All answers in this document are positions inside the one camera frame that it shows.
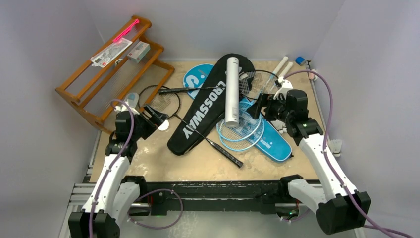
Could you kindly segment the white shuttlecock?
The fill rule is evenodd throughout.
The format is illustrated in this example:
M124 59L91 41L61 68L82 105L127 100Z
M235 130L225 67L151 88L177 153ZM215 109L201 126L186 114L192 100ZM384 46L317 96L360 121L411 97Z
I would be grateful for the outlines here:
M328 142L328 146L334 155L334 157L341 156L341 148L342 148L342 140L340 139L332 139Z
M159 127L158 130L159 131L166 131L169 129L169 121L165 120Z
M287 132L286 124L280 120L271 121L274 128L280 133L284 134Z

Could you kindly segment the white shuttlecock tube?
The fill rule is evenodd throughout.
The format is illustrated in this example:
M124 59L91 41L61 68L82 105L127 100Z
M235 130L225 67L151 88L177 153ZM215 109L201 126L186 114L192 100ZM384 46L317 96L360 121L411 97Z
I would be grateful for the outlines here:
M225 125L233 128L239 125L239 60L228 58L226 67Z

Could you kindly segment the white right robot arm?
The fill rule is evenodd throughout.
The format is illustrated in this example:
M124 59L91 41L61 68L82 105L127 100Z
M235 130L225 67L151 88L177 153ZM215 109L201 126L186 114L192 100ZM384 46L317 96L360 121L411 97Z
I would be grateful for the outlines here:
M362 227L366 219L361 212L368 213L371 198L358 191L334 160L323 130L309 117L307 94L297 89L286 96L261 93L247 112L256 119L262 111L266 120L286 124L287 133L309 159L322 185L316 189L300 175L283 177L279 198L285 202L296 198L305 204L327 235Z

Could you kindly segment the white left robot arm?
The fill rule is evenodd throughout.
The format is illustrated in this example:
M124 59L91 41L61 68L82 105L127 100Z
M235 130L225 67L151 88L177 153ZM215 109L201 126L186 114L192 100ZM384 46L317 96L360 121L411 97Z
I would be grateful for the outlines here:
M150 106L145 106L144 112L126 105L116 110L115 130L105 148L98 181L81 210L68 218L73 238L118 238L131 203L141 203L148 196L144 177L125 173L137 151L137 141L152 135L169 115Z

